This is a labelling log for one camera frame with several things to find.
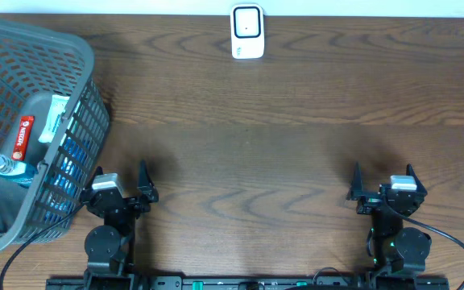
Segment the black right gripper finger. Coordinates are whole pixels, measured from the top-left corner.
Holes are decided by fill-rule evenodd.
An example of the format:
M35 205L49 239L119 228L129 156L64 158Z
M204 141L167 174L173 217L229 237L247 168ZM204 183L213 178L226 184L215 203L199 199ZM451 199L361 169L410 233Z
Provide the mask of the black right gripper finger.
M359 163L356 162L354 166L354 174L350 185L351 193L361 193L363 191L363 179Z
M416 184L416 191L417 192L423 192L424 191L424 186L423 184L421 183L421 181L419 180L419 178L417 177L413 167L411 164L407 164L406 166L406 175L407 176L411 176L414 181L415 181L415 184Z

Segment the blue mouthwash bottle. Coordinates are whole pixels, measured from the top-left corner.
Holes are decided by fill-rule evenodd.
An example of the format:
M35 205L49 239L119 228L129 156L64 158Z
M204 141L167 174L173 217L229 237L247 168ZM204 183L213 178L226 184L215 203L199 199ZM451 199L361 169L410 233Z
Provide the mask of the blue mouthwash bottle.
M17 161L0 154L0 177L28 189L37 170L23 161Z

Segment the white wet wipes pack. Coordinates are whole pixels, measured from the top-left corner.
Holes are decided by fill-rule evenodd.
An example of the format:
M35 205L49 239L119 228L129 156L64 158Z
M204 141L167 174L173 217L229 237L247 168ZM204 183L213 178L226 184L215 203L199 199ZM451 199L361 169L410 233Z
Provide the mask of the white wet wipes pack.
M49 107L46 122L41 135L38 138L40 143L51 143L55 137L58 127L61 124L62 115L68 104L69 97L52 95L52 102Z

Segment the red Nescafe stick packet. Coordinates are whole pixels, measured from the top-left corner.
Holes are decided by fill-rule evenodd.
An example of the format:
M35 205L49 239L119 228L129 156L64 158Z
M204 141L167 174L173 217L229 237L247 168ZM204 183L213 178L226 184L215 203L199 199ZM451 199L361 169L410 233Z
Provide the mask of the red Nescafe stick packet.
M20 118L18 134L11 154L12 160L24 161L34 121L34 116L22 116Z

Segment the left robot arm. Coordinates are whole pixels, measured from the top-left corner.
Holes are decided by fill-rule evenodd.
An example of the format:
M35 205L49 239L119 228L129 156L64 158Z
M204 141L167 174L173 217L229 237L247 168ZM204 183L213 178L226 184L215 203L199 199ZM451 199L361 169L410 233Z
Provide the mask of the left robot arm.
M147 164L139 164L139 195L124 197L120 177L98 167L82 190L80 200L103 224L85 238L88 257L83 289L148 289L148 278L135 270L136 221L159 200Z

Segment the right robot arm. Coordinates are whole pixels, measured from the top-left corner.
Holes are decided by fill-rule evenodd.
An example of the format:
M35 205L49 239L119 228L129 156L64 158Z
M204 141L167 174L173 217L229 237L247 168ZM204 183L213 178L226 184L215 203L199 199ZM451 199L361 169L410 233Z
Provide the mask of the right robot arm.
M374 268L365 275L369 289L416 289L417 276L425 270L431 238L425 232L405 227L404 219L415 213L427 190L412 166L405 175L393 175L377 191L363 188L360 166L355 164L347 199L357 202L356 212L371 216L367 253Z

